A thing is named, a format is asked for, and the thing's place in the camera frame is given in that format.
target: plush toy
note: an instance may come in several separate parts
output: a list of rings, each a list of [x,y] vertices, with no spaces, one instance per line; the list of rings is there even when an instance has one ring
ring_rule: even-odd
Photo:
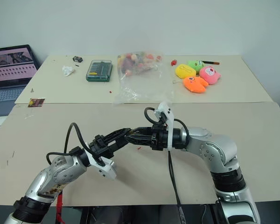
[[[176,67],[175,74],[179,78],[184,79],[185,77],[196,76],[196,71],[186,64],[180,64]]]
[[[205,92],[205,87],[209,84],[201,77],[186,77],[182,81],[183,85],[191,92]]]
[[[216,72],[213,67],[207,66],[199,71],[200,77],[202,77],[209,84],[215,84],[221,77],[221,74]]]
[[[202,61],[188,61],[188,66],[195,69],[197,74],[199,74],[200,69],[204,67],[204,63]]]

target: laptop screen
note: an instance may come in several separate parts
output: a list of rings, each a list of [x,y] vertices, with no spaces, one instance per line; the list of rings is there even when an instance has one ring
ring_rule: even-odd
[[[26,86],[39,68],[29,45],[0,49],[0,89]]]

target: laptop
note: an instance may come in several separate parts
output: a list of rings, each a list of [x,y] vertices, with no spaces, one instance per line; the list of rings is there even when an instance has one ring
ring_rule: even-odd
[[[39,68],[29,45],[0,48],[0,116],[7,116],[14,102]]]

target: red toy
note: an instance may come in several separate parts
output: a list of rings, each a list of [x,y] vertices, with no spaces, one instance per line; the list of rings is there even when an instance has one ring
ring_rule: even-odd
[[[176,63],[177,63],[177,60],[173,60],[173,61],[171,62],[171,66],[176,65]]]

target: plastic case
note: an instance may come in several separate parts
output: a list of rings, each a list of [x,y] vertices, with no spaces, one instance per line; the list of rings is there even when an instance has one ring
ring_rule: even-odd
[[[93,60],[86,74],[88,82],[109,82],[112,62],[109,60]]]

